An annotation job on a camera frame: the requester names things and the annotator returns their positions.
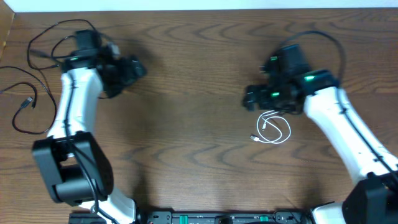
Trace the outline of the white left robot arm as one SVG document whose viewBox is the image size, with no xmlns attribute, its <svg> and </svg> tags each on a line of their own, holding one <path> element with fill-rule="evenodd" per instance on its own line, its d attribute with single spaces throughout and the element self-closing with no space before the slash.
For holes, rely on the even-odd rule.
<svg viewBox="0 0 398 224">
<path fill-rule="evenodd" d="M 96 30 L 75 32 L 77 50 L 61 62 L 62 96 L 45 139 L 32 154 L 56 203 L 88 209 L 106 223 L 147 223 L 147 214 L 114 185 L 110 162 L 94 137 L 100 94 L 119 95 L 146 73 L 135 56 L 121 57 Z"/>
</svg>

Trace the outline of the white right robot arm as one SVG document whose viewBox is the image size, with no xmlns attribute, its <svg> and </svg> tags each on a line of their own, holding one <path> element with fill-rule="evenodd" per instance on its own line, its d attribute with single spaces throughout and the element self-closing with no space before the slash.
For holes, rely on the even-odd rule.
<svg viewBox="0 0 398 224">
<path fill-rule="evenodd" d="M 354 189 L 343 202 L 313 208 L 313 223 L 397 223 L 397 157 L 375 137 L 329 70 L 313 70 L 299 45 L 276 50 L 265 63 L 268 82 L 246 87 L 243 106 L 301 114 L 328 138 Z"/>
</svg>

